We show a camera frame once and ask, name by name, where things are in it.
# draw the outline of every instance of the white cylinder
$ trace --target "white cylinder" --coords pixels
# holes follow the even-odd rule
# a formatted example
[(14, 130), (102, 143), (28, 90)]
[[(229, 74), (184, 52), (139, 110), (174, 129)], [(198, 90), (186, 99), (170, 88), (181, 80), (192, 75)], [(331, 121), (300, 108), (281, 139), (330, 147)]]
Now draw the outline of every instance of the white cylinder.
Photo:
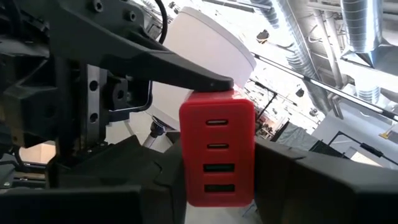
[[(250, 51), (233, 34), (196, 9), (185, 7), (169, 25), (164, 45), (208, 70), (231, 77), (243, 88), (256, 67)], [(190, 90), (154, 83), (148, 112), (180, 130), (178, 111)]]

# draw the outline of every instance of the red usb charger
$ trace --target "red usb charger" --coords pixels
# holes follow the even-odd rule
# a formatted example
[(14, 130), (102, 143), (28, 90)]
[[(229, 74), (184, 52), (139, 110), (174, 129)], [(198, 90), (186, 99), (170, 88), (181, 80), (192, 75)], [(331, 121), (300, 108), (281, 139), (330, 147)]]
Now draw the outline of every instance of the red usb charger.
[(238, 207), (254, 198), (254, 105), (237, 91), (191, 94), (180, 108), (188, 202)]

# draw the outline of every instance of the ventilation duct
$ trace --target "ventilation duct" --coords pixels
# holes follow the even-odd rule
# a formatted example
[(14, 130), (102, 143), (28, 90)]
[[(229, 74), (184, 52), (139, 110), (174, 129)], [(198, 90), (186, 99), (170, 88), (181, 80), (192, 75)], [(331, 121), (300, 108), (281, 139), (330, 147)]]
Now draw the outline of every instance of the ventilation duct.
[[(348, 45), (343, 58), (374, 68), (383, 54), (380, 46), (385, 42), (382, 0), (341, 0), (341, 11)], [(360, 99), (373, 104), (379, 101), (381, 88), (369, 72), (357, 75), (355, 86)]]
[[(306, 77), (320, 80), (317, 70), (314, 67), (310, 57), (306, 42), (301, 33), (299, 25), (293, 15), (292, 9), (287, 0), (251, 0), (252, 3), (271, 7), (267, 9), (255, 9), (261, 13), (274, 28), (271, 35), (278, 34), (279, 37), (288, 38), (284, 44), (289, 52), (286, 59), (289, 65), (296, 71)], [(315, 107), (327, 114), (331, 110), (328, 102), (327, 93), (324, 89), (311, 83), (304, 83), (307, 87), (309, 97)]]

